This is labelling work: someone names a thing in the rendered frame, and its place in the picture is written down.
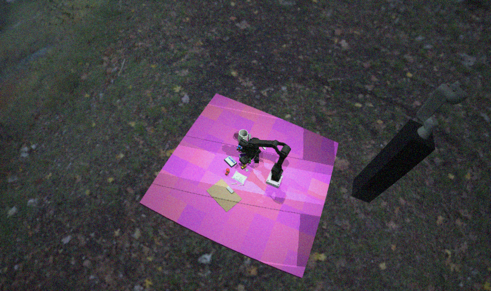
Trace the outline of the tan clipboard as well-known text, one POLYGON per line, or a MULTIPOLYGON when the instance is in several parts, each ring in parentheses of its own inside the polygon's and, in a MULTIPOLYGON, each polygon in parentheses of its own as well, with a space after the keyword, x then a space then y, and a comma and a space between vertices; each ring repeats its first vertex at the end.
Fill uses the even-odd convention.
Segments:
POLYGON ((206 192, 209 193, 226 212, 242 200, 223 179, 220 179, 216 184, 211 186, 211 188, 206 190, 206 192))

